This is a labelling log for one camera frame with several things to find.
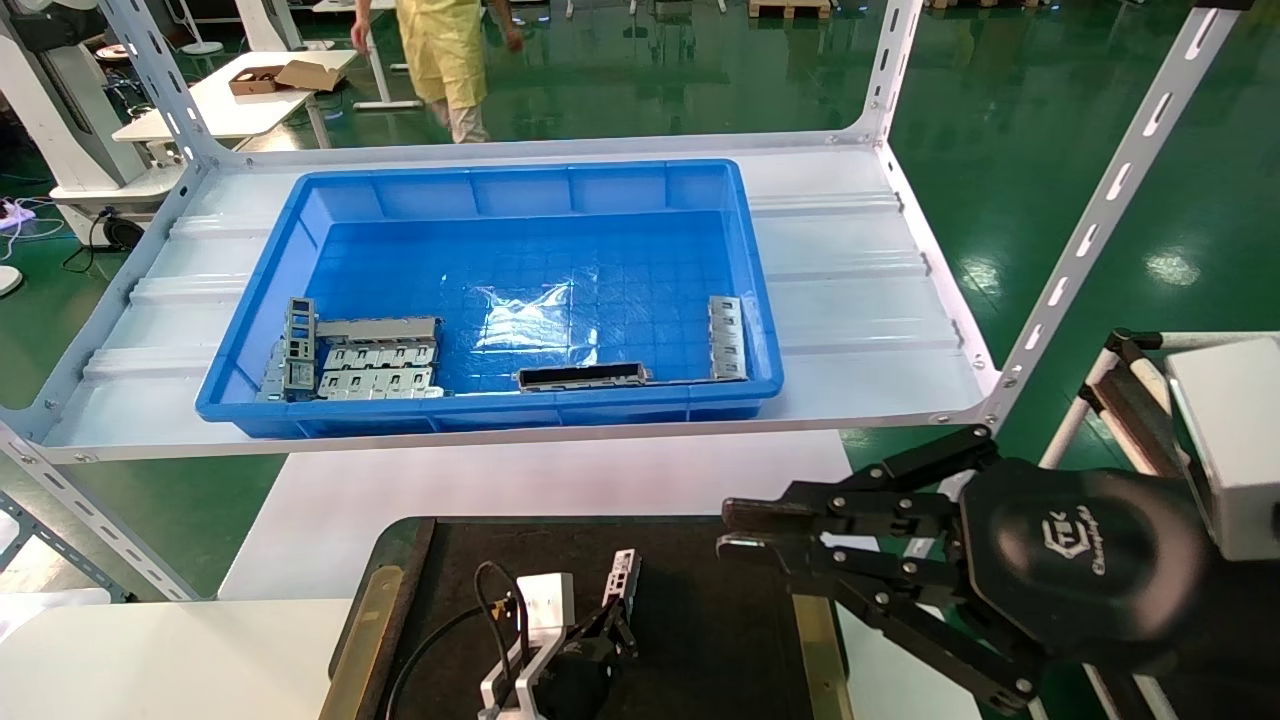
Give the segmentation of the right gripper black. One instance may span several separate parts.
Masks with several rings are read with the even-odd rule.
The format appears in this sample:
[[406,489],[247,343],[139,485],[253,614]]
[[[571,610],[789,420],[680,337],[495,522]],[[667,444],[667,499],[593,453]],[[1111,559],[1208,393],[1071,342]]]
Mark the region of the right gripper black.
[[[717,556],[778,571],[791,594],[836,602],[975,700],[1019,714],[1036,697],[1038,662],[1005,657],[925,611],[928,585],[902,575],[897,556],[819,541],[936,538],[961,518],[975,596],[1047,656],[1132,673],[1172,665],[1216,566],[1189,491],[1133,471],[998,459],[988,428],[964,427],[838,482],[726,498],[726,528],[755,538],[719,538]],[[960,506],[937,491],[968,471],[978,473]]]

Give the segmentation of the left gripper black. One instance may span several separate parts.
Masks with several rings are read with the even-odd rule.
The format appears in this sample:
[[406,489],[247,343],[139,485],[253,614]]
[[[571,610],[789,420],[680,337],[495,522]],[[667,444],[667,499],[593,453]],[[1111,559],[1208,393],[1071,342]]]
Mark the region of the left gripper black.
[[545,666],[535,685],[539,715],[544,719],[595,719],[611,692],[620,657],[637,657],[637,639],[628,614],[617,612],[613,621],[596,618],[588,628],[588,642],[567,642]]

